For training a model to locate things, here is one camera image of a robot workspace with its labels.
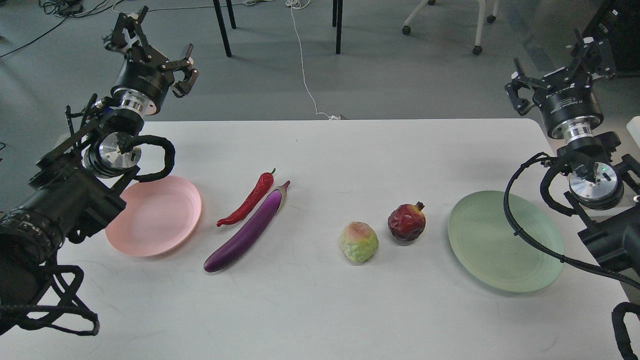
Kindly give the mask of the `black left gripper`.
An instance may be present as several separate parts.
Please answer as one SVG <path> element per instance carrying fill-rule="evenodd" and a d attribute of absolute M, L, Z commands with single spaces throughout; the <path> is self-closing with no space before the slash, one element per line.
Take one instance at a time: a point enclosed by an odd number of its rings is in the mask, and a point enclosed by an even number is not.
<path fill-rule="evenodd" d="M 153 48 L 142 30 L 149 11 L 143 6 L 137 13 L 119 13 L 115 26 L 103 37 L 107 51 L 122 54 L 125 61 L 110 89 L 112 98 L 121 99 L 134 92 L 146 98 L 142 112 L 154 116 L 162 109 L 169 88 L 176 98 L 187 96 L 194 88 L 199 71 L 194 68 L 194 45 L 186 47 L 183 59 L 169 61 Z M 175 80 L 173 73 L 181 72 L 183 79 Z"/>

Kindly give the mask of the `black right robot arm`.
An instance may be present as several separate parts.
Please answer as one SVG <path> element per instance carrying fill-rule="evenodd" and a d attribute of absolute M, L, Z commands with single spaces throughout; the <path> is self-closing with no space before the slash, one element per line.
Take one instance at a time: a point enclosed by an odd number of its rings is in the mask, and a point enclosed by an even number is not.
<path fill-rule="evenodd" d="M 587 210 L 613 209 L 626 188 L 639 193 L 639 162 L 626 154 L 615 164 L 611 155 L 621 144 L 618 135 L 612 131 L 593 133 L 604 121 L 594 95 L 594 80 L 615 75 L 614 57 L 606 39 L 583 38 L 579 30 L 573 32 L 576 42 L 568 66 L 536 79 L 524 73 L 517 58 L 513 61 L 515 71 L 504 89 L 514 111 L 525 116 L 538 109 L 547 137 L 565 144 L 556 156 L 540 152 L 519 166 L 504 191 L 503 212 L 514 235 L 538 251 L 562 264 L 638 289 L 639 282 L 623 271 L 638 273 L 640 268 L 639 199 L 603 221 L 587 214 Z M 595 265 L 551 250 L 528 234 L 512 214 L 511 187 L 535 163 L 547 169 L 539 185 L 542 200 L 559 214 L 581 219 L 585 229 L 578 237 L 596 260 Z"/>

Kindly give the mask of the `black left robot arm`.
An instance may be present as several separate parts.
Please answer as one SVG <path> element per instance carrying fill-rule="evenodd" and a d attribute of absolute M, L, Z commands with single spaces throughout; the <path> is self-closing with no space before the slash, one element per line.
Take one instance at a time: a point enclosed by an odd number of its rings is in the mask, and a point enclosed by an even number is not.
<path fill-rule="evenodd" d="M 110 94 L 93 94 L 79 112 L 66 108 L 69 126 L 80 118 L 78 129 L 70 127 L 70 137 L 39 160 L 29 182 L 34 194 L 1 216 L 2 334 L 18 327 L 97 335 L 98 315 L 78 296 L 83 270 L 59 264 L 58 251 L 112 223 L 131 182 L 162 180 L 175 166 L 169 139 L 142 134 L 144 116 L 157 114 L 169 92 L 187 96 L 199 73 L 192 44 L 173 61 L 151 46 L 142 29 L 148 11 L 119 13 L 103 39 L 124 58 Z"/>

